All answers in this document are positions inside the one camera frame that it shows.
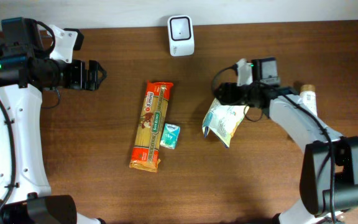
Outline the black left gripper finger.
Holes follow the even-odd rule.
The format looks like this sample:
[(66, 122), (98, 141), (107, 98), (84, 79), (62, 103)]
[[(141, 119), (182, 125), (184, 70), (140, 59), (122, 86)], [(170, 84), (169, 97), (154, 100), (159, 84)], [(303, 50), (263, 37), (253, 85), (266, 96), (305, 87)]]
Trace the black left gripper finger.
[(106, 77), (90, 76), (87, 80), (87, 90), (98, 90)]
[(96, 61), (96, 60), (89, 60), (89, 69), (88, 69), (88, 73), (93, 74), (93, 75), (106, 75), (107, 71), (105, 71), (105, 69), (101, 66), (101, 64)]

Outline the yellow wet wipes pack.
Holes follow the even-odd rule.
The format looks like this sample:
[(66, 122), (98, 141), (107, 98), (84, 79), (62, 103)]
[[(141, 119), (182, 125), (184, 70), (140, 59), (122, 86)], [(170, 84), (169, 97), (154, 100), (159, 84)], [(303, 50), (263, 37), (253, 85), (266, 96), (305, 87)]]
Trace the yellow wet wipes pack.
[(232, 137), (238, 125), (245, 118), (249, 110), (248, 106), (222, 105), (215, 98), (209, 107), (202, 123), (203, 135), (206, 138), (212, 131), (222, 142), (225, 148), (229, 148)]

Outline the teal pocket tissue pack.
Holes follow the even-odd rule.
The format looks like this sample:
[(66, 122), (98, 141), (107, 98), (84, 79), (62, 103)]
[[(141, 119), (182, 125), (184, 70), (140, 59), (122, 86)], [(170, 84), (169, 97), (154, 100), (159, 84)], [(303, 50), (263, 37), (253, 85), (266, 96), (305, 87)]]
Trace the teal pocket tissue pack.
[(180, 130), (180, 127), (177, 125), (165, 123), (160, 140), (160, 146), (167, 149), (175, 149), (177, 146)]

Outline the white tube with tan cap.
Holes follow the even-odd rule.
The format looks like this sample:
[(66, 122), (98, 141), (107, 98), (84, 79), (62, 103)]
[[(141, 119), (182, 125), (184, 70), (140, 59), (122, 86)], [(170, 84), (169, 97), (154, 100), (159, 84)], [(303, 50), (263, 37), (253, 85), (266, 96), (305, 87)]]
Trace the white tube with tan cap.
[(316, 106), (316, 92), (314, 85), (302, 85), (300, 88), (300, 97), (306, 107), (315, 115), (318, 115)]

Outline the orange spaghetti pasta pack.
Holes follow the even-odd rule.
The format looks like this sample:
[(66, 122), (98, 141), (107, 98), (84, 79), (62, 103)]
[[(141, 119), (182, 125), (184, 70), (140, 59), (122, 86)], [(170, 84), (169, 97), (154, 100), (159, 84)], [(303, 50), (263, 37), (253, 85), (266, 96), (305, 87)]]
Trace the orange spaghetti pasta pack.
[(160, 141), (173, 83), (148, 82), (129, 167), (157, 172)]

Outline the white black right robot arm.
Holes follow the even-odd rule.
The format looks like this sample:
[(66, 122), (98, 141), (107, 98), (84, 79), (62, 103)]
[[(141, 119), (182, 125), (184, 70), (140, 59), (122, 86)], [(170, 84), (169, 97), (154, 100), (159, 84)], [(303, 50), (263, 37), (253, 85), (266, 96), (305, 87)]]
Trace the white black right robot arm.
[(211, 91), (225, 106), (258, 108), (281, 126), (303, 152), (300, 199), (272, 223), (339, 223), (358, 208), (358, 136), (345, 137), (321, 121), (291, 86), (281, 86), (275, 58), (241, 59), (230, 69), (237, 81), (221, 82)]

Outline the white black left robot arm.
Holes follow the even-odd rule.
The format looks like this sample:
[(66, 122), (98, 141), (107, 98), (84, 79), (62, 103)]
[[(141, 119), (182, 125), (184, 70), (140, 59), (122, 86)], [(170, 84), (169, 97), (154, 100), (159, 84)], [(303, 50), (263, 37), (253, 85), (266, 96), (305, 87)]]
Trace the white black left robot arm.
[(69, 195), (53, 195), (40, 136), (44, 90), (95, 91), (107, 73), (75, 60), (83, 34), (17, 17), (1, 22), (0, 223), (101, 223), (80, 214)]

